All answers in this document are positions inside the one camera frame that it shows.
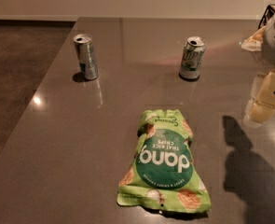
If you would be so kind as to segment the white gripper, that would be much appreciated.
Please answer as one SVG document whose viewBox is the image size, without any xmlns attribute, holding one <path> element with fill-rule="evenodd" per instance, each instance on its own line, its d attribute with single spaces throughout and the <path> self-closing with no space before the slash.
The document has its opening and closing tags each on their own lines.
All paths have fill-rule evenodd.
<svg viewBox="0 0 275 224">
<path fill-rule="evenodd" d="M 275 14 L 267 21 L 263 33 L 263 57 L 275 64 Z M 254 78 L 248 103 L 248 120 L 258 124 L 267 122 L 275 114 L 275 71 L 259 73 Z"/>
</svg>

